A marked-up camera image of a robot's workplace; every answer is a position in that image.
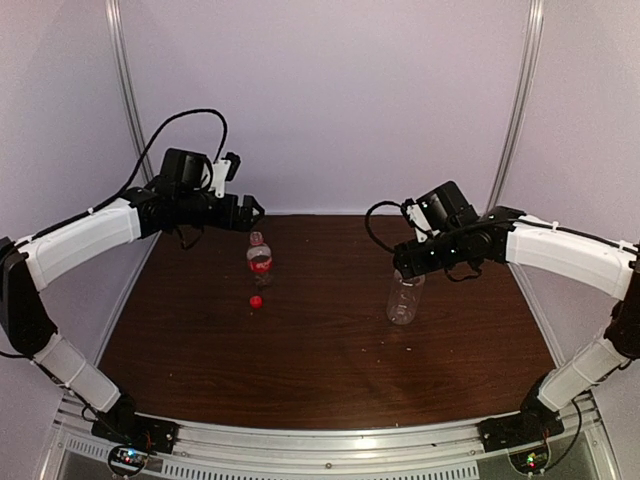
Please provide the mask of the red bottle cap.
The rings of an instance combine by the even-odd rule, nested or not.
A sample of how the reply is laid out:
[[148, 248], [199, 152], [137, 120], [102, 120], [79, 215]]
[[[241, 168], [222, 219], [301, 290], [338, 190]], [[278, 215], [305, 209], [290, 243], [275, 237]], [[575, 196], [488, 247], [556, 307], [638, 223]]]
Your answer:
[[250, 298], [249, 303], [253, 309], [260, 309], [263, 306], [264, 301], [260, 295], [254, 295]]

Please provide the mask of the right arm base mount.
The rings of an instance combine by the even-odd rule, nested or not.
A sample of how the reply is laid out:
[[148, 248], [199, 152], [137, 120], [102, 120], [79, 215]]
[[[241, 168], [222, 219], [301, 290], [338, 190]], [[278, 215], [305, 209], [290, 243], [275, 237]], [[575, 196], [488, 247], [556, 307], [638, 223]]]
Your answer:
[[486, 453], [507, 450], [517, 473], [546, 473], [552, 465], [549, 440], [565, 431], [557, 411], [549, 410], [538, 399], [540, 377], [526, 394], [518, 412], [490, 417], [478, 424], [478, 433]]

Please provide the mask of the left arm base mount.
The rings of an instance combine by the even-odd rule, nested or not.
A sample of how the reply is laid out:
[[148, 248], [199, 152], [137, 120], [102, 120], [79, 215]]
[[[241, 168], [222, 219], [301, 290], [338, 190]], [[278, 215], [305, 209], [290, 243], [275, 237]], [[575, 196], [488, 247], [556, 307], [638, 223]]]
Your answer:
[[107, 412], [91, 404], [84, 407], [83, 413], [87, 411], [94, 416], [91, 434], [113, 443], [106, 463], [117, 479], [139, 475], [153, 456], [171, 454], [174, 450], [179, 425], [138, 413], [129, 394], [121, 394]]

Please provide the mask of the clear cola bottle red label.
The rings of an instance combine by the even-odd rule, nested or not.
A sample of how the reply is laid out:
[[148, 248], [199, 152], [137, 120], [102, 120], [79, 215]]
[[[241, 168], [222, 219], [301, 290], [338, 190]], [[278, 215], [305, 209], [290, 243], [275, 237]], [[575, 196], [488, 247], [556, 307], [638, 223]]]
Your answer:
[[265, 242], [263, 234], [259, 231], [253, 231], [249, 235], [246, 260], [257, 289], [264, 290], [268, 288], [273, 281], [273, 255], [271, 248]]

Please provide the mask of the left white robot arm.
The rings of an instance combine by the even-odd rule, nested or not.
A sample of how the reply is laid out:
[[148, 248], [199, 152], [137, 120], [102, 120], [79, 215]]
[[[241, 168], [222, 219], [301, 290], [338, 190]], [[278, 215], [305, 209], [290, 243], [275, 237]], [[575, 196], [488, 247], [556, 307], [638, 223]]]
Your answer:
[[59, 332], [40, 294], [54, 280], [121, 245], [184, 226], [248, 232], [265, 215], [251, 195], [227, 192], [240, 166], [229, 152], [206, 155], [170, 148], [160, 173], [127, 188], [103, 207], [18, 242], [1, 241], [1, 327], [18, 355], [34, 362], [95, 411], [123, 444], [137, 442], [144, 424], [123, 406], [123, 392]]

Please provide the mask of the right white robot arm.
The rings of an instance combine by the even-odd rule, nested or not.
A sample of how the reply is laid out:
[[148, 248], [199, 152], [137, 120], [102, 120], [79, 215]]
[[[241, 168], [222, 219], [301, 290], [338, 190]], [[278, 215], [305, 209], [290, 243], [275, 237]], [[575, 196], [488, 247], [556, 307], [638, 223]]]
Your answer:
[[466, 263], [475, 277], [485, 261], [529, 266], [602, 291], [617, 303], [604, 332], [532, 388], [513, 419], [519, 440], [535, 440], [557, 412], [611, 372], [639, 357], [639, 248], [549, 223], [498, 206], [478, 215], [457, 184], [447, 181], [402, 206], [413, 240], [393, 249], [405, 279]]

